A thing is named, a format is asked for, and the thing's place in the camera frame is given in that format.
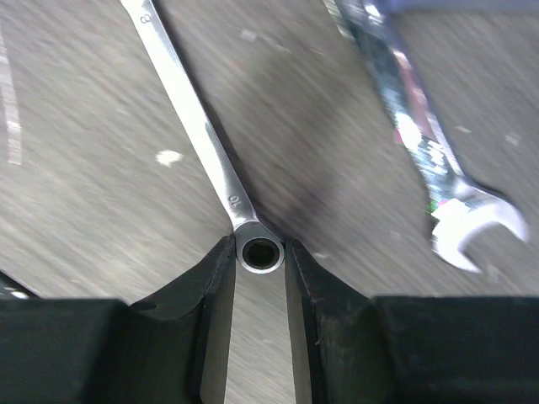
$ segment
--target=gray concrete floor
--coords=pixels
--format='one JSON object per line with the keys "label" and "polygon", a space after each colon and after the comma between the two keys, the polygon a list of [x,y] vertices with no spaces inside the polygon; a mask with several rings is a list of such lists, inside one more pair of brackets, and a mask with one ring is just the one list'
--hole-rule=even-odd
{"label": "gray concrete floor", "polygon": [[[419,175],[321,0],[162,5],[257,208],[326,268],[368,295],[539,291],[539,15],[399,21],[469,173],[531,223],[529,245],[474,240],[477,276],[430,251]],[[44,296],[134,301],[230,232],[120,2],[0,0],[0,27],[23,129],[7,164],[0,124],[1,268]],[[282,270],[238,268],[227,402],[293,402]]]}

